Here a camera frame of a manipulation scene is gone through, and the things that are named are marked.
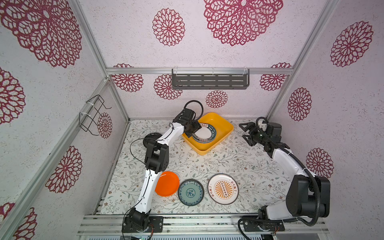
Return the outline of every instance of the red flower pattern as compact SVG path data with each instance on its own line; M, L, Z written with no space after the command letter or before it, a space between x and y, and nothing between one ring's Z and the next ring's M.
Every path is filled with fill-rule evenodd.
M50 192L64 193L68 191L79 179L83 167L82 161L79 150L70 146L45 186Z
M184 37L184 22L180 14L173 9L163 8L152 21L156 38L165 46L174 46Z
M265 33L276 20L283 0L204 0L204 16L214 38L244 45Z
M228 95L221 90L214 90L210 92L205 98L205 102L211 108L220 108L228 101Z
M320 177L331 177L333 161L324 149L314 148L307 155L307 168Z
M183 90L175 90L172 88L172 76L169 74L163 74L155 79L154 86L157 95L164 99L178 98Z
M10 210L13 208L15 203L7 202L6 204L0 206L0 224L5 219L5 217L8 215Z
M35 228L37 226L36 217L37 214L35 213L35 208L31 207L29 209L29 214L24 217L23 223L17 228L13 235L13 240L31 240L35 235Z
M311 104L309 91L305 88L298 88L293 91L288 100L288 113L295 121L303 120L310 112Z
M272 66L272 68L290 68L289 63L278 63ZM260 78L260 86L268 91L279 89L283 84L287 75L285 74L263 74Z
M372 42L372 26L368 22L355 22L344 29L331 49L331 61L338 67L351 65L363 56Z
M0 124L18 118L25 106L25 95L19 81L0 68Z
M112 120L108 113L102 113L97 120L97 130L100 136L108 138L112 133Z
M81 33L66 0L0 0L0 16L38 60L66 68L80 57Z
M115 68L133 68L129 64L120 63ZM143 87L141 74L114 74L111 75L116 86L127 92L136 92Z

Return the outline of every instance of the orange sunburst design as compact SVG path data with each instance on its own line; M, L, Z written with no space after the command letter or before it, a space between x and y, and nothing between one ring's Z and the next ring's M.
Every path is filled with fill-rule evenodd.
M233 195L233 187L228 181L220 180L215 184L215 193L221 199L228 199Z

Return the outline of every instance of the leaf print tablecloth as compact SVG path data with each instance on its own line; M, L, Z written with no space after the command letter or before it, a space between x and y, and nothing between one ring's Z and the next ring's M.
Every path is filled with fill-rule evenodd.
M235 127L223 142L201 156L188 146L182 136L169 147L169 164L166 171L178 175L180 183L193 178L204 186L204 199L196 206L182 204L177 193L152 200L151 213L252 213L264 206L285 199L290 180L281 167L269 158L263 146L250 147L242 138L244 132L238 124L251 119L229 120ZM119 160L117 162L101 214L124 214L135 205L144 181L144 164L135 160L129 145L151 132L164 133L171 120L133 120L129 127ZM132 145L132 153L144 159L146 148L142 140ZM233 177L239 187L237 200L230 205L214 202L207 194L208 180L217 173Z

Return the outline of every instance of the blue floral plate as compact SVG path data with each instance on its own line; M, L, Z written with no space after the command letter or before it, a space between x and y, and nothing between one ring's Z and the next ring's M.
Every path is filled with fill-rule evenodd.
M183 204L195 206L203 200L204 188L195 179L187 179L180 184L177 195Z

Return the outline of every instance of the yellow plastic bin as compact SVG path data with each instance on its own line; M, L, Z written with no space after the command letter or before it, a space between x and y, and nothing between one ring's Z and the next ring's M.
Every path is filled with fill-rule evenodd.
M211 124L216 129L216 138L212 142L205 144L196 142L193 137L188 138L183 133L185 142L200 155L207 154L233 131L233 125L216 113L207 113L199 119L199 123Z

